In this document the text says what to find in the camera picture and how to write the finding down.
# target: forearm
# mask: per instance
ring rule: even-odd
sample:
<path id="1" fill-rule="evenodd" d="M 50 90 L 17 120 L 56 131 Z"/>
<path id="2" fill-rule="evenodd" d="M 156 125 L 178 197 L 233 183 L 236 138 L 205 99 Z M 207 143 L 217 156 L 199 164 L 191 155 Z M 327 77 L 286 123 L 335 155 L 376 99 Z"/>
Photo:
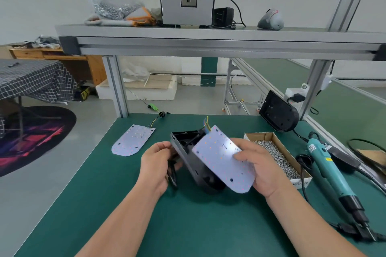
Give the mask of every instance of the forearm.
<path id="1" fill-rule="evenodd" d="M 135 256 L 158 199 L 146 183 L 137 182 L 76 257 Z"/>
<path id="2" fill-rule="evenodd" d="M 365 256 L 324 221 L 293 186 L 275 191 L 267 203 L 300 257 Z"/>

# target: person's right hand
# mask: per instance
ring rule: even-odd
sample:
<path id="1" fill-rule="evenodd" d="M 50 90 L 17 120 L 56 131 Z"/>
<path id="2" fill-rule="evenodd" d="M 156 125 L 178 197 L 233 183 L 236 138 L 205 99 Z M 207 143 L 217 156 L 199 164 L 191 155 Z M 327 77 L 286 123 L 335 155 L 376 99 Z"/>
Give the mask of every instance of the person's right hand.
<path id="1" fill-rule="evenodd" d="M 253 187 L 260 194 L 268 198 L 278 189 L 292 186 L 287 175 L 265 148 L 242 138 L 231 138 L 231 140 L 242 149 L 234 155 L 234 158 L 251 162 L 255 166 L 256 179 Z"/>

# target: white wall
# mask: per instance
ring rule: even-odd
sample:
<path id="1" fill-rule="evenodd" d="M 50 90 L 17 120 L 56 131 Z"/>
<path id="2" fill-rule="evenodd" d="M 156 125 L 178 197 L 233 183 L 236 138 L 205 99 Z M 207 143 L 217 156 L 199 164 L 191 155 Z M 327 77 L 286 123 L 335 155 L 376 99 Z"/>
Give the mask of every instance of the white wall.
<path id="1" fill-rule="evenodd" d="M 149 8 L 159 7 L 159 0 L 143 0 Z M 337 0 L 235 0 L 244 22 L 256 25 L 271 7 L 281 10 L 286 26 L 325 27 Z M 233 6 L 228 0 L 216 0 L 216 7 Z M 0 44 L 32 40 L 38 35 L 56 35 L 56 24 L 82 23 L 89 15 L 87 0 L 0 0 Z M 386 31 L 384 0 L 362 0 L 351 30 Z M 200 72 L 199 58 L 124 57 L 124 61 L 143 64 L 151 71 Z M 227 59 L 219 59 L 218 72 L 224 73 Z M 334 74 L 344 77 L 385 78 L 384 63 L 338 61 Z"/>

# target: green tabletop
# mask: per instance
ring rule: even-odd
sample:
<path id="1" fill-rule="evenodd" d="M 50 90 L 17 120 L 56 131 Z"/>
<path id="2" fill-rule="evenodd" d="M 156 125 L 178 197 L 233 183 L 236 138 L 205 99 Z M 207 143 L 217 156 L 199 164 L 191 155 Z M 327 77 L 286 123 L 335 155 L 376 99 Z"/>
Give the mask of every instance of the green tabletop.
<path id="1" fill-rule="evenodd" d="M 143 151 L 155 142 L 169 140 L 173 131 L 200 128 L 204 116 L 167 115 L 154 124 L 155 132 L 137 154 L 112 154 L 111 146 L 132 124 L 146 126 L 153 118 L 153 114 L 131 114 L 117 119 L 17 257 L 74 256 L 134 186 Z M 230 137 L 272 131 L 259 116 L 216 115 L 210 116 L 210 123 Z M 305 122 L 297 126 L 300 134 L 310 131 Z M 293 133 L 276 135 L 292 155 L 304 152 L 304 142 Z M 227 188 L 218 195 L 206 195 L 185 168 L 177 172 L 177 177 L 180 189 L 174 194 L 169 188 L 157 203 L 138 256 L 297 256 L 265 199 L 253 189 L 236 194 Z M 345 177 L 366 208 L 371 227 L 386 234 L 386 198 L 360 176 Z M 326 220 L 338 222 L 345 215 L 335 198 L 329 196 L 328 186 L 323 191 L 318 188 L 322 181 L 319 177 L 313 179 L 307 187 L 308 197 Z M 386 243 L 354 244 L 369 256 L 386 251 Z"/>

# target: electric screwdriver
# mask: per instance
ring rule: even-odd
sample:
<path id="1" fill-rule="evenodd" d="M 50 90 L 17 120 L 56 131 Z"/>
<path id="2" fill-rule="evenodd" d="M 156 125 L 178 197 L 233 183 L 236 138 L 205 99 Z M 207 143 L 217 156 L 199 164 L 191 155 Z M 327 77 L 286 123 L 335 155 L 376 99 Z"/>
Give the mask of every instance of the electric screwdriver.
<path id="1" fill-rule="evenodd" d="M 344 209 L 351 214 L 355 222 L 365 228 L 372 239 L 376 241 L 369 229 L 369 219 L 364 213 L 365 210 L 360 203 L 358 196 L 351 190 L 342 173 L 332 161 L 331 155 L 319 141 L 319 136 L 318 139 L 316 139 L 313 138 L 313 134 L 316 133 L 311 132 L 309 134 L 307 143 L 308 151 L 314 160 L 313 165 L 317 165 L 322 177 L 326 178 L 330 183 Z"/>

